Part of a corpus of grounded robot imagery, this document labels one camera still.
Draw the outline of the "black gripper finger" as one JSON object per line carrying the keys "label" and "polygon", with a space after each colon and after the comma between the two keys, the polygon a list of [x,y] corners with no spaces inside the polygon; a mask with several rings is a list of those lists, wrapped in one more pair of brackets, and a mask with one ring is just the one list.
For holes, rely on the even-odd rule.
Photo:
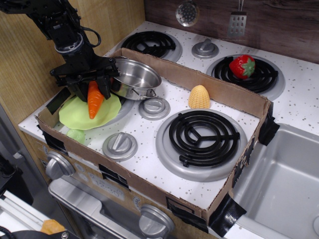
{"label": "black gripper finger", "polygon": [[76,83],[69,84],[67,87],[83,102],[87,102],[88,98],[88,84],[87,83]]}
{"label": "black gripper finger", "polygon": [[97,75],[96,82],[98,84],[98,89],[100,93],[104,96],[106,100],[111,97],[111,80],[108,75]]}

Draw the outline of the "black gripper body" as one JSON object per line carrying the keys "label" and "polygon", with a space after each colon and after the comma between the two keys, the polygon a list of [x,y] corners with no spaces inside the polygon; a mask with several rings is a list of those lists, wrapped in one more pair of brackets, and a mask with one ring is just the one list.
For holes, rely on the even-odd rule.
{"label": "black gripper body", "polygon": [[114,58],[98,56],[93,48],[82,46],[76,52],[64,55],[65,64],[50,71],[59,86],[68,86],[76,93],[88,92],[90,81],[97,79],[98,74],[105,78],[119,76],[119,69]]}

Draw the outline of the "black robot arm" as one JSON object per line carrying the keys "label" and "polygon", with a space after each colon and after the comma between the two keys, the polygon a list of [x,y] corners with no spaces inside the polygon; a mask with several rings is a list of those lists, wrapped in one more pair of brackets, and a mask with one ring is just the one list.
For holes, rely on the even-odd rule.
{"label": "black robot arm", "polygon": [[0,9],[6,14],[25,14],[41,30],[65,64],[52,69],[58,86],[67,86],[82,101],[88,101],[89,83],[95,81],[105,99],[111,96],[111,78],[119,76],[115,58],[98,56],[94,48],[101,43],[89,41],[89,28],[80,23],[81,17],[67,0],[2,0]]}

